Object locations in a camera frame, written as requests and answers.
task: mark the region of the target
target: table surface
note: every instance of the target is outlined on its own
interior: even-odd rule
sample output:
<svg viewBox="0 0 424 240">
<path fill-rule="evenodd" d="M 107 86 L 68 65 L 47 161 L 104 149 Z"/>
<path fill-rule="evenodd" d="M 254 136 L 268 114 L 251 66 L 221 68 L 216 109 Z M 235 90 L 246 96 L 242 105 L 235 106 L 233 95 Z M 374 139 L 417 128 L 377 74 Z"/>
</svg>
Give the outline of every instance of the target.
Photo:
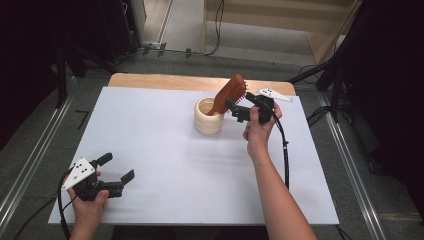
<svg viewBox="0 0 424 240">
<path fill-rule="evenodd" d="M 225 114 L 223 128 L 216 134 L 203 135 L 193 126 L 195 102 L 214 96 L 226 81 L 166 75 L 112 76 L 99 96 L 73 160 L 80 156 L 96 159 L 112 152 L 114 159 L 98 169 L 102 171 L 99 179 L 105 182 L 135 170 L 136 176 L 125 186 L 123 196 L 110 199 L 103 223 L 264 224 L 254 168 L 241 137 L 245 124 Z M 254 88 L 294 93 L 291 84 L 247 82 L 254 83 Z M 190 90 L 181 90 L 184 86 Z M 300 99 L 292 98 L 293 103 L 277 100 L 285 113 L 281 121 L 290 142 L 290 191 L 309 223 L 338 224 Z M 249 102 L 244 99 L 239 104 L 248 106 Z M 269 149 L 274 165 L 284 176 L 277 130 L 271 133 Z M 66 204 L 69 196 L 62 196 Z M 66 209 L 65 216 L 69 223 L 74 221 L 72 207 Z M 59 221 L 56 203 L 49 223 Z"/>
</svg>

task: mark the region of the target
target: gray floor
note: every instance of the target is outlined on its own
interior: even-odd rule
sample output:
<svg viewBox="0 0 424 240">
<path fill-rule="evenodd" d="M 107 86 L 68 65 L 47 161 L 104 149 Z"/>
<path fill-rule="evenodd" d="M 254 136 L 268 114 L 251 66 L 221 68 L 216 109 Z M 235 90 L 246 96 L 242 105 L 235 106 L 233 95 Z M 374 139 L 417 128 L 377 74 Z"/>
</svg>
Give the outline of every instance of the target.
<svg viewBox="0 0 424 240">
<path fill-rule="evenodd" d="M 181 17 L 181 14 L 178 14 L 176 9 L 184 9 L 183 5 L 188 2 L 190 1 L 174 0 L 173 7 L 175 8 L 171 12 L 170 22 L 173 21 L 173 18 Z M 182 42 L 173 40 L 172 37 L 175 37 L 174 39 L 180 38 L 177 36 L 177 32 L 184 33 L 184 31 L 173 30 L 177 28 L 177 26 L 167 26 L 167 31 L 164 35 L 164 40 L 168 43 L 167 46 L 176 50 L 184 50 L 187 45 L 195 46 L 193 38 L 187 37 L 187 35 L 186 40 Z M 254 32 L 251 34 L 260 36 L 260 34 Z M 289 51 L 287 48 L 278 47 L 282 49 L 281 54 L 267 54 L 267 52 L 270 52 L 269 49 L 264 50 L 261 45 L 261 50 L 260 47 L 255 47 L 252 42 L 244 45 L 246 46 L 245 49 L 251 49 L 252 51 L 245 51 L 245 49 L 240 47 L 227 47 L 231 44 L 223 41 L 223 46 L 217 52 L 217 56 L 192 56 L 185 59 L 181 54 L 166 53 L 162 57 L 156 57 L 155 53 L 152 52 L 144 56 L 141 54 L 131 56 L 117 68 L 122 72 L 130 73 L 161 73 L 226 78 L 231 77 L 234 73 L 242 73 L 247 79 L 286 80 L 295 76 L 302 66 L 313 64 L 313 58 L 308 52 L 307 46 L 302 43 L 303 40 L 299 40 L 303 39 L 302 33 L 288 31 L 284 34 L 286 36 L 285 39 L 292 42 L 287 44 L 291 46 Z M 274 38 L 272 37 L 265 41 L 272 42 Z M 91 69 L 86 78 L 77 79 L 76 88 L 73 91 L 74 95 L 65 117 L 58 126 L 48 148 L 43 153 L 40 164 L 37 166 L 37 171 L 31 178 L 27 190 L 17 205 L 10 221 L 8 221 L 7 227 L 4 229 L 3 234 L 0 233 L 1 239 L 12 239 L 23 222 L 54 195 L 57 182 L 62 173 L 69 167 L 86 126 L 85 122 L 83 128 L 77 130 L 83 116 L 81 113 L 77 113 L 76 110 L 91 111 L 94 108 L 101 88 L 107 85 L 109 79 L 110 74 L 101 68 Z M 307 79 L 308 82 L 314 82 L 315 80 L 314 77 Z M 299 82 L 295 85 L 295 88 L 301 98 L 306 116 L 320 107 L 318 93 L 314 90 L 313 85 Z M 3 166 L 0 170 L 0 180 L 2 182 L 0 185 L 1 199 L 4 200 L 31 155 L 38 138 L 54 113 L 55 101 L 56 92 L 52 93 L 39 105 L 37 110 L 16 132 L 9 144 L 0 152 L 0 161 Z M 367 155 L 354 129 L 343 118 L 340 119 L 340 126 L 346 142 L 380 218 L 387 239 L 423 239 L 424 228 L 419 225 L 421 220 L 404 186 L 389 176 L 377 176 L 370 172 Z M 311 133 L 330 192 L 336 204 L 341 228 L 352 239 L 372 239 L 327 120 L 325 118 L 321 119 L 311 128 Z M 47 224 L 52 207 L 53 205 L 50 205 L 42 211 L 24 230 L 20 239 L 62 239 L 63 235 L 60 226 Z M 102 225 L 95 239 L 110 239 L 112 230 L 113 226 Z M 178 239 L 213 239 L 218 230 L 219 227 L 174 228 Z M 314 226 L 314 230 L 319 239 L 341 239 L 334 226 Z"/>
</svg>

